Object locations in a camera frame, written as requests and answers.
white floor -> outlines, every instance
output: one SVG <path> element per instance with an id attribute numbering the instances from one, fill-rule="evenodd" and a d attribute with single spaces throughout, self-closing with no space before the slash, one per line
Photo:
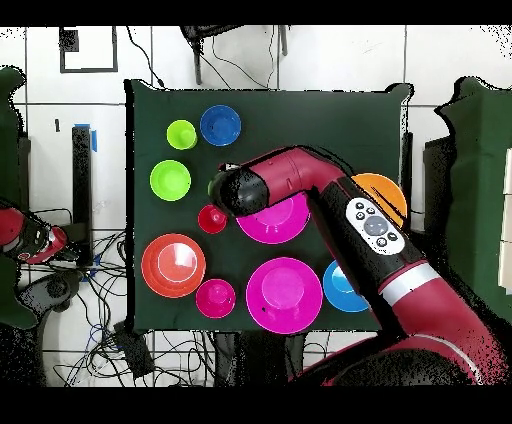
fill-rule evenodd
<path id="1" fill-rule="evenodd" d="M 192 51 L 178 27 L 130 29 L 134 41 L 146 50 L 155 73 L 167 88 L 198 88 Z M 215 39 L 215 52 L 237 63 L 259 83 L 266 85 L 268 80 L 270 87 L 281 90 L 372 91 L 384 90 L 396 82 L 414 85 L 408 125 L 414 134 L 415 145 L 412 208 L 419 212 L 424 210 L 423 145 L 428 140 L 448 135 L 448 128 L 434 114 L 434 107 L 450 100 L 454 82 L 462 76 L 479 76 L 500 88 L 512 85 L 510 27 L 292 26 L 288 31 L 288 55 L 279 55 L 279 59 L 277 26 L 273 37 L 272 29 L 272 25 L 254 25 L 222 34 Z M 66 53 L 66 63 L 83 67 L 104 66 L 111 54 L 110 30 L 78 27 L 78 31 L 80 51 Z M 61 74 L 57 28 L 0 28 L 0 65 L 17 66 L 27 75 L 26 86 L 14 94 L 13 100 L 32 140 L 31 210 L 72 208 L 70 128 L 74 124 L 88 123 L 97 131 L 98 140 L 92 160 L 95 239 L 125 228 L 123 79 L 140 78 L 156 85 L 146 58 L 130 43 L 125 27 L 117 27 L 117 41 L 117 73 Z M 205 41 L 204 51 L 206 59 L 230 87 L 259 87 L 240 70 L 214 57 L 212 39 Z M 226 88 L 209 65 L 202 61 L 201 66 L 202 88 Z M 60 132 L 56 132 L 55 119 L 60 122 Z M 66 223 L 66 215 L 61 213 L 47 214 L 45 219 L 54 224 Z M 413 225 L 422 227 L 421 214 L 413 216 Z M 108 256 L 109 262 L 122 263 L 115 249 L 111 249 Z M 41 275 L 36 268 L 30 273 L 27 270 L 20 284 Z M 98 282 L 105 278 L 98 274 Z M 126 290 L 125 280 L 119 279 L 112 291 L 120 294 L 123 290 Z M 88 306 L 90 319 L 98 322 L 97 300 L 86 283 L 80 289 L 80 295 Z M 112 309 L 112 321 L 124 319 L 126 298 L 109 296 L 107 300 Z M 188 332 L 167 332 L 165 335 L 173 345 L 193 339 Z M 311 333 L 308 341 L 320 343 L 332 352 L 372 335 L 331 333 L 327 343 L 328 333 Z M 53 366 L 75 364 L 89 339 L 90 326 L 85 319 L 84 306 L 78 299 L 74 299 L 68 311 L 50 316 L 44 336 L 44 359 L 50 385 L 63 384 Z M 180 368 L 181 363 L 182 368 L 188 368 L 187 353 L 192 342 L 169 351 L 171 347 L 162 332 L 148 335 L 147 340 L 155 358 L 161 356 L 156 360 L 158 366 Z M 319 346 L 310 345 L 307 350 L 312 353 L 305 354 L 305 365 L 323 357 Z M 191 355 L 190 360 L 191 368 L 200 365 L 196 355 Z M 118 363 L 126 367 L 123 361 Z M 69 373 L 66 367 L 56 367 L 56 370 L 64 378 Z M 112 373 L 112 369 L 105 368 L 103 373 Z M 200 368 L 194 378 L 201 382 L 204 368 Z M 122 379 L 125 384 L 134 385 L 131 376 Z M 81 380 L 80 385 L 120 385 L 117 378 L 87 379 L 83 376 L 75 381 L 79 383 Z M 153 377 L 148 376 L 145 382 L 152 386 Z M 175 382 L 175 377 L 163 374 L 158 377 L 156 386 Z M 144 387 L 140 380 L 135 383 Z"/>

pink bowl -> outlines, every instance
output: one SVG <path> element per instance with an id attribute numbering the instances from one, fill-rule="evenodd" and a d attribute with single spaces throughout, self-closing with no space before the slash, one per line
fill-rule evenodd
<path id="1" fill-rule="evenodd" d="M 212 278 L 196 292 L 197 309 L 208 318 L 223 318 L 235 307 L 235 290 L 227 281 Z"/>
<path id="2" fill-rule="evenodd" d="M 246 301 L 254 321 L 268 331 L 304 330 L 322 307 L 322 285 L 314 271 L 297 259 L 276 258 L 261 265 L 247 284 Z"/>
<path id="3" fill-rule="evenodd" d="M 309 221 L 306 195 L 298 193 L 253 215 L 237 218 L 238 225 L 252 239 L 278 244 L 300 234 Z"/>

green bowl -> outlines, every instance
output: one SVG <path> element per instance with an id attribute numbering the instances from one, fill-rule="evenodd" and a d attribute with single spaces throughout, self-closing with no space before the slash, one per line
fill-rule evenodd
<path id="1" fill-rule="evenodd" d="M 174 202 L 181 199 L 190 189 L 190 173 L 182 163 L 164 160 L 151 171 L 149 184 L 160 199 Z"/>
<path id="2" fill-rule="evenodd" d="M 167 128 L 167 141 L 175 149 L 191 149 L 197 143 L 196 129 L 183 119 L 174 121 Z"/>

blue bowl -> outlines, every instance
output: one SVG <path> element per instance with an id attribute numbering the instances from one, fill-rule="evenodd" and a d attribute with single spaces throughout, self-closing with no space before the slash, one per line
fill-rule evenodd
<path id="1" fill-rule="evenodd" d="M 242 123 L 238 114 L 229 106 L 217 105 L 203 113 L 200 129 L 208 143 L 227 146 L 240 135 Z"/>
<path id="2" fill-rule="evenodd" d="M 368 309 L 368 304 L 354 292 L 336 261 L 325 270 L 323 286 L 325 297 L 336 309 L 343 312 L 362 312 Z"/>

dark green table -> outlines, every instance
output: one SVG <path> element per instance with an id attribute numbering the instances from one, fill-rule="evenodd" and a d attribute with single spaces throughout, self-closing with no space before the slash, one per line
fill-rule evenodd
<path id="1" fill-rule="evenodd" d="M 247 161 L 285 145 L 316 144 L 343 157 L 357 173 L 375 172 L 398 179 L 400 125 L 405 124 L 400 120 L 400 108 L 410 96 L 407 84 L 396 84 L 386 92 L 347 93 L 161 91 L 139 81 L 130 83 L 134 98 L 134 326 L 138 330 L 259 329 L 245 303 L 247 282 L 259 265 L 290 256 L 309 264 L 321 279 L 332 261 L 311 221 L 298 237 L 276 246 L 250 239 L 235 220 L 219 234 L 203 233 L 197 214 L 209 203 L 208 182 L 220 163 Z M 232 107 L 242 120 L 240 137 L 230 146 L 214 147 L 201 137 L 201 115 L 216 104 Z M 199 140 L 193 149 L 178 151 L 169 146 L 166 129 L 176 119 L 186 119 L 196 127 Z M 151 170 L 165 159 L 182 162 L 192 177 L 190 191 L 177 202 L 160 200 L 149 186 Z M 223 278 L 234 286 L 237 302 L 230 315 L 208 319 L 197 310 L 195 293 L 168 299 L 146 285 L 140 269 L 142 254 L 153 239 L 166 233 L 193 238 L 206 256 L 205 279 Z M 320 314 L 307 330 L 377 328 L 369 312 L 344 313 L 324 298 Z"/>

